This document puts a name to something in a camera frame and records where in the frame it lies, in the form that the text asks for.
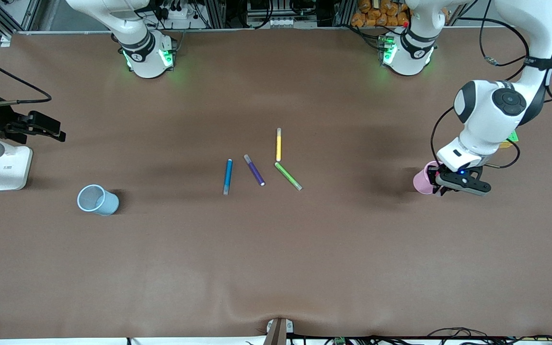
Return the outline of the pink plastic cup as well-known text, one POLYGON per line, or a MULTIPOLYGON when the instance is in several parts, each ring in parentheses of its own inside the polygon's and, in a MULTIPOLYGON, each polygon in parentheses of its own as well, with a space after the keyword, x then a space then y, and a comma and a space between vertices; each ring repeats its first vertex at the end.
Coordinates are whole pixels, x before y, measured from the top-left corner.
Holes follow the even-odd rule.
POLYGON ((417 173, 413 178, 413 185, 417 192, 423 195, 432 195, 433 194, 433 188, 434 186, 439 185, 431 185, 428 181, 428 164, 440 164, 441 162, 438 161, 430 161, 427 163, 424 168, 417 173))

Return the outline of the white desk lamp stand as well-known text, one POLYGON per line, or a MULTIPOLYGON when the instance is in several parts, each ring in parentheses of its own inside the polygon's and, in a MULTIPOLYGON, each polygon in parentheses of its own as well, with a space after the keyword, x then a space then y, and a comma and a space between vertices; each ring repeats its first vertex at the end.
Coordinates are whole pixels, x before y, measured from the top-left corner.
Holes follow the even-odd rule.
POLYGON ((0 140, 0 191, 17 191, 28 181, 33 150, 0 140))

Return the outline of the light blue plastic cup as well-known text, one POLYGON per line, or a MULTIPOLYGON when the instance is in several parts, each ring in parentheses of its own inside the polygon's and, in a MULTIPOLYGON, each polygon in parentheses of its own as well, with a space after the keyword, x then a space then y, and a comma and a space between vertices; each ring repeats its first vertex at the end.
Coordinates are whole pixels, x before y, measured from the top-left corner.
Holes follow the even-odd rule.
POLYGON ((79 191, 77 205, 84 212, 111 216, 117 211, 120 200, 100 185, 88 185, 79 191))

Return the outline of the green marker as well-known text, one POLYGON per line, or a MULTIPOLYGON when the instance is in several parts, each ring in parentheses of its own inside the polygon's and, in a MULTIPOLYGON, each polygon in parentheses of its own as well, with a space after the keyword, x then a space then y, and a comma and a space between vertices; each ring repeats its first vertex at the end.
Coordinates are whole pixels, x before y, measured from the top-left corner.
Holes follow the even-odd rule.
POLYGON ((294 186, 296 190, 300 191, 303 189, 302 185, 298 183, 298 181, 280 164, 280 162, 275 162, 274 166, 279 171, 279 173, 283 175, 283 177, 287 179, 287 181, 289 181, 292 186, 294 186))

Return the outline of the pile of orange objects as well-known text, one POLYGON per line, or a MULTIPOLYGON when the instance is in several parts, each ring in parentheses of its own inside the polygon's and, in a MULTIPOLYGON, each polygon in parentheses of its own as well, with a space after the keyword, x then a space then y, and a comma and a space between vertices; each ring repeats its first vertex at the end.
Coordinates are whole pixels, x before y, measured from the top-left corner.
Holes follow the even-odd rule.
POLYGON ((356 0, 350 25, 354 27, 407 26, 414 11, 402 0, 356 0))

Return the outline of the white power strip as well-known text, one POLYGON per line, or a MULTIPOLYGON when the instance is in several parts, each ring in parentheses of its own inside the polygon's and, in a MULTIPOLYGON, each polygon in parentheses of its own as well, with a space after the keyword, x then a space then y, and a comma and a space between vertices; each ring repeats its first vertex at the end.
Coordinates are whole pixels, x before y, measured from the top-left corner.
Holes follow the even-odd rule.
POLYGON ((161 15, 165 20, 190 20, 197 18, 195 7, 190 0, 163 0, 161 15))

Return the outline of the brown table cover sheet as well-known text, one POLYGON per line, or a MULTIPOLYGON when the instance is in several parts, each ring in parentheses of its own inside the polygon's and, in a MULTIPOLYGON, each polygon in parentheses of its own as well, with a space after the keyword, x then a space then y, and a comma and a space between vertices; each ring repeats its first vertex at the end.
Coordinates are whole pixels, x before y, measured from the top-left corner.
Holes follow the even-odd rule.
POLYGON ((0 193, 1 339, 251 336, 274 317, 314 336, 552 335, 552 102, 486 196, 413 188, 458 89, 513 72, 475 29, 447 29, 414 77, 343 29, 187 33, 154 80, 106 34, 18 35, 0 66, 53 96, 17 111, 67 133, 29 138, 28 185, 0 193), (274 166, 278 127, 300 191, 274 166), (88 185, 117 211, 81 210, 88 185))

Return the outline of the purple marker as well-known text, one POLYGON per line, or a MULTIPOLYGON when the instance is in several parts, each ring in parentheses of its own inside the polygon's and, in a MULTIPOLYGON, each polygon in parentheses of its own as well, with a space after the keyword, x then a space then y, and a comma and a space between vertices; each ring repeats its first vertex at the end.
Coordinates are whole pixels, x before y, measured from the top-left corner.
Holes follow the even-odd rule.
POLYGON ((261 173, 259 172, 258 168, 256 168, 254 162, 250 158, 248 154, 245 154, 244 160, 246 161, 248 168, 250 169, 252 175, 254 176, 254 179, 257 181, 259 186, 265 186, 265 180, 263 179, 261 173))

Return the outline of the white connector block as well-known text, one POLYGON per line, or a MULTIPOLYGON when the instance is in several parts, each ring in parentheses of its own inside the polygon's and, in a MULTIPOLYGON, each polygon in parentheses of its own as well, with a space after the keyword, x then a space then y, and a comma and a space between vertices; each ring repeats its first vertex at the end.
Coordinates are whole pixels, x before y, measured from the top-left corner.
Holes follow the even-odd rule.
POLYGON ((247 25, 251 28, 270 29, 270 28, 293 28, 296 23, 294 17, 275 17, 270 18, 266 23, 265 18, 248 17, 247 25))

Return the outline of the grey aluminium frame rail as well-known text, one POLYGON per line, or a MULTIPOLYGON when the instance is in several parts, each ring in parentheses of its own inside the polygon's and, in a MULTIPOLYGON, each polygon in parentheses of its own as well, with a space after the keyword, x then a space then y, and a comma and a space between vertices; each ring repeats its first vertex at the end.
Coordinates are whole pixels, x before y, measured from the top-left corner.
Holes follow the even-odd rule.
POLYGON ((0 34, 10 38, 31 30, 44 0, 0 0, 0 34))

